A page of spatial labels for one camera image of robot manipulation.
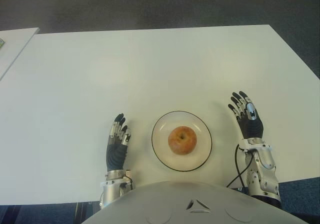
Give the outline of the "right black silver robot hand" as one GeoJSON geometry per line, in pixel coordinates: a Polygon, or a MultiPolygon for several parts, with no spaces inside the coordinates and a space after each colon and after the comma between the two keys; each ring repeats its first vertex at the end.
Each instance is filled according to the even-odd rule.
{"type": "Polygon", "coordinates": [[[244,139],[262,138],[264,126],[252,100],[243,92],[233,92],[230,97],[233,104],[228,104],[235,115],[244,139]]]}

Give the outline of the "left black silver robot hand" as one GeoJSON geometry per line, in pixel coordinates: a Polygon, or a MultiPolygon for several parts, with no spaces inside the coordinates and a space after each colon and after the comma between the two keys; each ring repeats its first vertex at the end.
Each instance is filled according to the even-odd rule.
{"type": "Polygon", "coordinates": [[[125,121],[124,114],[120,113],[112,123],[105,155],[107,172],[123,169],[131,139],[130,129],[124,125],[125,121]]]}

